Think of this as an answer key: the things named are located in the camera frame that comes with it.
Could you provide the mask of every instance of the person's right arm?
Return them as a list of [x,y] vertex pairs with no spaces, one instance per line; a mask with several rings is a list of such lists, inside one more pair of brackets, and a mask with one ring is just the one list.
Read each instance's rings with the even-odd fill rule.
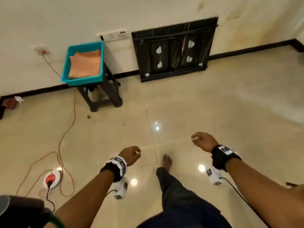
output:
[[[196,146],[208,153],[218,145],[208,133],[197,132],[192,138]],[[304,203],[290,190],[237,158],[227,161],[225,168],[246,201],[272,228],[304,227]]]

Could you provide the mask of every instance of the green strap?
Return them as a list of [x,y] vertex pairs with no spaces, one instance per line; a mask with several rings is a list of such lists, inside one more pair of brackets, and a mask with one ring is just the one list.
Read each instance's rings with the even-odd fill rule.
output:
[[59,218],[57,218],[56,216],[53,216],[50,222],[57,228],[65,228],[62,221],[60,221]]

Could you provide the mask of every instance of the stool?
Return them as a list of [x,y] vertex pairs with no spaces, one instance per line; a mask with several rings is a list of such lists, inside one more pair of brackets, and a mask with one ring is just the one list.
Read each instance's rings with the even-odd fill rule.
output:
[[[111,83],[109,80],[112,80],[115,86],[115,89],[112,88]],[[108,95],[109,99],[101,100],[101,101],[91,101],[91,99],[88,96],[88,90],[93,91],[94,88],[99,85],[104,92]],[[121,107],[123,104],[123,101],[119,95],[119,86],[120,83],[116,80],[116,78],[111,73],[110,69],[107,67],[105,62],[103,63],[103,81],[102,82],[96,82],[96,83],[90,83],[85,85],[78,85],[76,86],[82,97],[85,99],[86,103],[90,107],[91,112],[97,112],[97,109],[99,107],[102,107],[105,103],[113,103],[115,107]]]

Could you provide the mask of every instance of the person's left hand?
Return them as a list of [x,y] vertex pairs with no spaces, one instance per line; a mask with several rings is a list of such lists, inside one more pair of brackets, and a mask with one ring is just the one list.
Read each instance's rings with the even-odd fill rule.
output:
[[124,158],[127,163],[127,166],[133,165],[141,156],[141,150],[138,146],[130,146],[124,148],[120,153],[119,156]]

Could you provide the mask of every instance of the orange cloth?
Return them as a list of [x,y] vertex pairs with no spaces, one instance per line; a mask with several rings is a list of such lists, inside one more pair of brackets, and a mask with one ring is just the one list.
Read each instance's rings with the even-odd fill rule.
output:
[[100,49],[70,56],[70,79],[92,77],[100,75]]

